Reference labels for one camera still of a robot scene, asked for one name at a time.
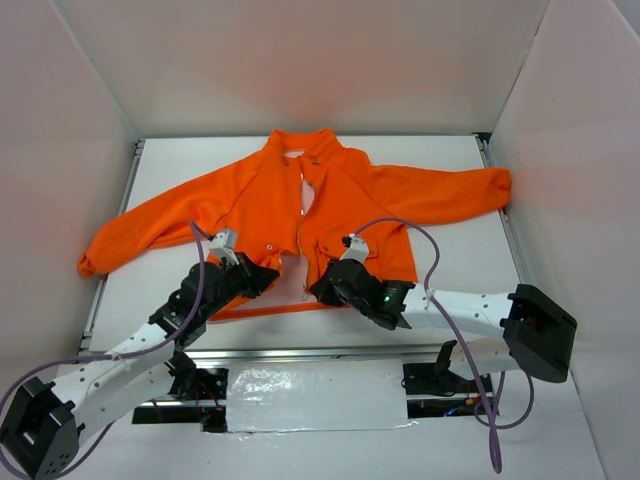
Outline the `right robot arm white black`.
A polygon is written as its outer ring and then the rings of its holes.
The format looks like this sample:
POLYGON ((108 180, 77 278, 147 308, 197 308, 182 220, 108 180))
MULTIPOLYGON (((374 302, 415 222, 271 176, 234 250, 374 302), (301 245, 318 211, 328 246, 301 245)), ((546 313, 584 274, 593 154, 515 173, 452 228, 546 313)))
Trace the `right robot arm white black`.
POLYGON ((311 292, 320 303, 349 306, 387 330, 450 330, 454 337, 440 348, 434 370, 446 391, 510 370, 549 383, 568 377, 577 322, 533 285, 500 294, 427 290, 379 280, 347 259, 331 261, 311 292))

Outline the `orange zip jacket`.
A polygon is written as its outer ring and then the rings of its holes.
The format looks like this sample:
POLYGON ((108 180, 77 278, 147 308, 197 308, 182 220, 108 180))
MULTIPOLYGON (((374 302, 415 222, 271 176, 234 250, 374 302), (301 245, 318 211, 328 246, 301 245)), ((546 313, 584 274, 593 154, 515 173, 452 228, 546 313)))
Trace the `orange zip jacket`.
POLYGON ((149 249, 189 242, 192 227, 224 228, 254 263, 283 269, 303 256, 304 288, 343 253, 342 239, 361 231, 367 270, 381 280, 415 281, 406 226, 466 221, 504 208, 511 175, 504 168, 459 172, 373 165, 332 130, 274 131, 248 157, 170 189, 107 222, 80 257, 78 273, 110 273, 149 249))

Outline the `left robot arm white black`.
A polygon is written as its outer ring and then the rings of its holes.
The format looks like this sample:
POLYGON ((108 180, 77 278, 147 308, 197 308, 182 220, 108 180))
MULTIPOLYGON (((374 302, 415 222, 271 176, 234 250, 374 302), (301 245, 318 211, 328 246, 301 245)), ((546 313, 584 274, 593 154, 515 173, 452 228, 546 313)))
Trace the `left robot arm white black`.
POLYGON ((1 425, 1 445, 25 479, 56 479, 75 466, 81 445, 140 404, 192 399, 203 370, 185 350, 207 321, 236 299, 261 295, 278 271, 240 253, 234 264, 194 265, 136 332, 96 360, 43 382, 22 382, 1 425))

